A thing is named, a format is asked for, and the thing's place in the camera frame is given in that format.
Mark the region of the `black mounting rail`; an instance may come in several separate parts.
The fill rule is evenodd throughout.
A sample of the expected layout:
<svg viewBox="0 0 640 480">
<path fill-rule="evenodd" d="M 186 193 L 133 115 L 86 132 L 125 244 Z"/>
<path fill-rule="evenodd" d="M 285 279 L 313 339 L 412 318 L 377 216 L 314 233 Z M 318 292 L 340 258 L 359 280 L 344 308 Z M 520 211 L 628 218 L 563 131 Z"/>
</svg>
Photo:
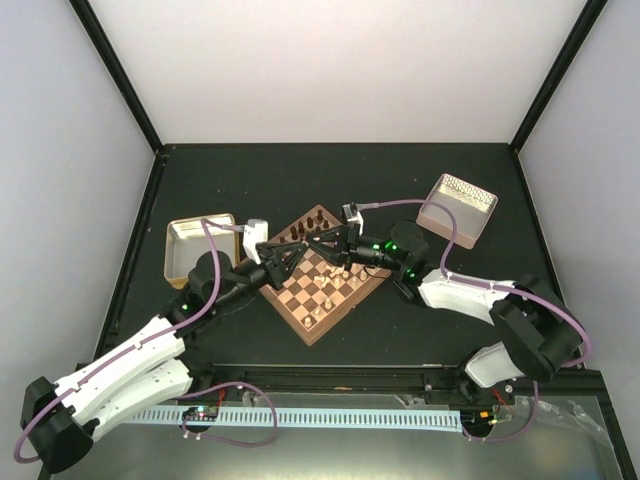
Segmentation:
<svg viewBox="0 0 640 480">
<path fill-rule="evenodd" d="M 243 381 L 266 392 L 409 394 L 435 403 L 478 405 L 493 399 L 493 391 L 507 399 L 532 391 L 526 378 L 500 381 L 480 387 L 457 367 L 311 367 L 250 366 L 213 367 L 197 377 L 199 387 Z"/>
</svg>

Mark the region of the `silver metal tray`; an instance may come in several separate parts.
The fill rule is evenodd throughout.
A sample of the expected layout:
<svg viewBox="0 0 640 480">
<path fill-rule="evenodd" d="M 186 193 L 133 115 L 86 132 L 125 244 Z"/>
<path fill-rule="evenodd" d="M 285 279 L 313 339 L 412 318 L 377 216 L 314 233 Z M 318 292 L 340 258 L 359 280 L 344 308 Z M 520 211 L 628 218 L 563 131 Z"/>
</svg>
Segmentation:
<svg viewBox="0 0 640 480">
<path fill-rule="evenodd" d="M 214 238 L 216 248 L 224 253 L 235 267 L 240 261 L 239 233 L 232 230 L 208 227 Z M 171 221 L 167 225 L 164 277 L 176 290 L 184 287 L 189 271 L 204 253 L 210 251 L 210 245 L 202 229 L 200 217 L 191 217 Z"/>
</svg>

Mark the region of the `circuit board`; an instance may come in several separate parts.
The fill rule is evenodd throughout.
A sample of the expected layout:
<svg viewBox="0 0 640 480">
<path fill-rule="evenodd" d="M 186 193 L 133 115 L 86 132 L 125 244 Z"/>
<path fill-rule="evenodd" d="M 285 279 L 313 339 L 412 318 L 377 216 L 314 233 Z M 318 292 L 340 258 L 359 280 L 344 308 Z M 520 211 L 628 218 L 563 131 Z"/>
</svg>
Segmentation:
<svg viewBox="0 0 640 480">
<path fill-rule="evenodd" d="M 464 411 L 460 413 L 461 422 L 465 425 L 484 426 L 496 425 L 511 421 L 513 415 L 509 412 L 500 413 L 488 410 L 482 411 Z"/>
<path fill-rule="evenodd" d="M 215 406 L 192 406 L 187 408 L 182 419 L 186 421 L 213 422 L 218 416 L 218 408 Z"/>
</svg>

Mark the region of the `right circuit board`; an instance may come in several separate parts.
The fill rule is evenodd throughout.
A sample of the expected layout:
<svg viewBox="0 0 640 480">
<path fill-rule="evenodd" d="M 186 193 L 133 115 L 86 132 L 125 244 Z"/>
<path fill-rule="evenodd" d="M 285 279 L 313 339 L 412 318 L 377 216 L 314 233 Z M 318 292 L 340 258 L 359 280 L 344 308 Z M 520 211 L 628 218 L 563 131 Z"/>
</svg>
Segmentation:
<svg viewBox="0 0 640 480">
<path fill-rule="evenodd" d="M 460 413 L 461 422 L 465 425 L 484 426 L 496 425 L 511 421 L 513 415 L 509 412 L 500 413 L 488 410 L 482 411 L 464 411 Z"/>
</svg>

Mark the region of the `wooden chess board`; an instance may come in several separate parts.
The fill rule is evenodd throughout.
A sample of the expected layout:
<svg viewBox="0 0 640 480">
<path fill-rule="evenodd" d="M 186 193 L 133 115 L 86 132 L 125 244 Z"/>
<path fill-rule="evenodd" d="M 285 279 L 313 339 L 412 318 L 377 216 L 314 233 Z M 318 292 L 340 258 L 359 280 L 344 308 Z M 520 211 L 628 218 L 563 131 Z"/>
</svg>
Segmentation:
<svg viewBox="0 0 640 480">
<path fill-rule="evenodd" d="M 282 289 L 267 285 L 260 292 L 298 336 L 312 345 L 389 276 L 386 269 L 357 264 L 345 270 L 307 250 Z M 324 308 L 326 298 L 332 301 L 328 311 Z M 304 325 L 307 316 L 313 320 L 310 328 Z"/>
</svg>

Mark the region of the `left circuit board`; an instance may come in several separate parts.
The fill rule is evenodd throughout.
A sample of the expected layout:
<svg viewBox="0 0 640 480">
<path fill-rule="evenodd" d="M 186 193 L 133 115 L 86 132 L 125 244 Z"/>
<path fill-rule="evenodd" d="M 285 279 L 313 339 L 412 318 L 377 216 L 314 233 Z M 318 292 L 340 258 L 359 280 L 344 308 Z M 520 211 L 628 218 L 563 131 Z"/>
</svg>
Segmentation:
<svg viewBox="0 0 640 480">
<path fill-rule="evenodd" d="M 213 422 L 218 416 L 218 408 L 215 406 L 192 406 L 187 408 L 182 419 L 186 421 Z"/>
</svg>

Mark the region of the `black frame post right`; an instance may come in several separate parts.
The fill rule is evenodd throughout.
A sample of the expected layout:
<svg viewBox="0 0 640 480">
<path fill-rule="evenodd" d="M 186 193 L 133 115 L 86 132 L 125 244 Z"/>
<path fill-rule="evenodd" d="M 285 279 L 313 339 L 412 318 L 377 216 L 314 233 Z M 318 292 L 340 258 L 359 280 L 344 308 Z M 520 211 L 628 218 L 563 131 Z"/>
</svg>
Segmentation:
<svg viewBox="0 0 640 480">
<path fill-rule="evenodd" d="M 607 3 L 607 0 L 585 2 L 509 144 L 512 154 L 522 151 Z"/>
</svg>

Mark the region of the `black frame post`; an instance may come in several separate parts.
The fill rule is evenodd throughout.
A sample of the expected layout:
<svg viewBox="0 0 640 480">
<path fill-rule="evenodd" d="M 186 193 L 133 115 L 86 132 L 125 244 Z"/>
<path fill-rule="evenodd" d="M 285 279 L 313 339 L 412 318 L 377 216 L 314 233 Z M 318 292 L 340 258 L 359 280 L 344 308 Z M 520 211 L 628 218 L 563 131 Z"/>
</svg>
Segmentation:
<svg viewBox="0 0 640 480">
<path fill-rule="evenodd" d="M 164 144 L 139 98 L 112 42 L 102 26 L 91 2 L 88 0 L 69 0 L 76 17 L 90 39 L 94 49 L 106 67 L 117 90 L 132 114 L 137 126 L 155 155 L 161 154 Z"/>
<path fill-rule="evenodd" d="M 607 0 L 585 2 L 509 144 L 512 154 L 522 151 L 607 3 Z"/>
</svg>

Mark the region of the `pink patterned metal tin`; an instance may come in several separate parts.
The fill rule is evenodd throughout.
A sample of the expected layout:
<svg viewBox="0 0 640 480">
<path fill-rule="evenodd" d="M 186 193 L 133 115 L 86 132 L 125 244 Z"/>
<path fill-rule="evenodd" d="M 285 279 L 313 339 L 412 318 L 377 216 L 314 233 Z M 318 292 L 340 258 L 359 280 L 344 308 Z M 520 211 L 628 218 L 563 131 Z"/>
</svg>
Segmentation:
<svg viewBox="0 0 640 480">
<path fill-rule="evenodd" d="M 498 204 L 498 196 L 453 175 L 444 173 L 426 198 L 416 218 L 424 229 L 450 240 L 453 225 L 447 209 L 456 220 L 455 243 L 471 250 L 483 233 Z"/>
</svg>

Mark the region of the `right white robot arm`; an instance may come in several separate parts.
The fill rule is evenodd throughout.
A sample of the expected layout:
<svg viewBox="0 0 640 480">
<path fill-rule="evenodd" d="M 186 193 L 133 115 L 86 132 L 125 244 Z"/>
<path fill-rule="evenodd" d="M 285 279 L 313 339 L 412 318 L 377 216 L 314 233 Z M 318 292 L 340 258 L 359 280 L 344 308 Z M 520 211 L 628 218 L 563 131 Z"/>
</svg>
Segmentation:
<svg viewBox="0 0 640 480">
<path fill-rule="evenodd" d="M 306 241 L 333 266 L 389 270 L 408 300 L 496 329 L 498 342 L 473 353 L 454 379 L 461 400 L 479 402 L 492 386 L 509 379 L 547 382 L 582 344 L 577 321 L 538 279 L 495 282 L 443 272 L 429 263 L 429 245 L 414 222 L 396 223 L 385 239 L 363 235 L 360 229 L 358 223 L 343 224 L 312 232 Z"/>
</svg>

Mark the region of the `black frame post left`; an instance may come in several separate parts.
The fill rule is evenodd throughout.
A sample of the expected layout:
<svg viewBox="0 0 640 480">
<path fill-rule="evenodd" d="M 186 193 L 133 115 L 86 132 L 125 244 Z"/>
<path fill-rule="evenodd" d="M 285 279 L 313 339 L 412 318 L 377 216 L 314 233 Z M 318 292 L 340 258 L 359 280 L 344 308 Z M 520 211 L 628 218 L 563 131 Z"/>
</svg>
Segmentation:
<svg viewBox="0 0 640 480">
<path fill-rule="evenodd" d="M 106 67 L 117 90 L 132 114 L 137 126 L 155 155 L 161 154 L 164 144 L 139 98 L 112 42 L 102 26 L 91 2 L 88 0 L 69 0 L 76 17 L 90 39 L 94 49 Z"/>
</svg>

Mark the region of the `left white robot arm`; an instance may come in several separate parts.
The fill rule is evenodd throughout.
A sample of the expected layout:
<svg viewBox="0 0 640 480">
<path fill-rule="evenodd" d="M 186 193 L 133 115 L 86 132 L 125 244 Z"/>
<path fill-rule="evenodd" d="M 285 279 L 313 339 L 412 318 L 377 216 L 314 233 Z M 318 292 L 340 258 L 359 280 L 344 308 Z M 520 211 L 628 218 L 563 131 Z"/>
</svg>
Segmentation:
<svg viewBox="0 0 640 480">
<path fill-rule="evenodd" d="M 283 288 L 305 243 L 258 243 L 237 267 L 223 252 L 200 256 L 178 297 L 129 339 L 56 381 L 40 377 L 25 390 L 22 434 L 14 459 L 31 443 L 51 474 L 83 459 L 94 444 L 134 414 L 167 400 L 202 399 L 230 388 L 216 383 L 195 351 L 198 336 L 224 310 L 265 286 Z"/>
</svg>

